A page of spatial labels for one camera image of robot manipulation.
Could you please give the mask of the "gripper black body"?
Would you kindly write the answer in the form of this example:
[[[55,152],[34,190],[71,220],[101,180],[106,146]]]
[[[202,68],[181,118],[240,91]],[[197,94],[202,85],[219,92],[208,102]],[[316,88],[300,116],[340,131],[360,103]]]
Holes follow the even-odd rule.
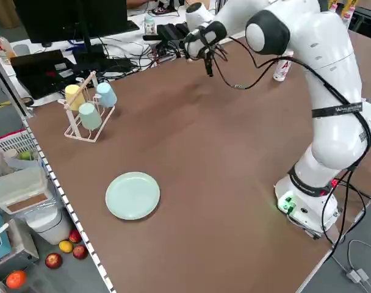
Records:
[[[215,55],[215,45],[211,45],[206,39],[201,39],[203,47],[200,56],[205,63],[212,63]]]

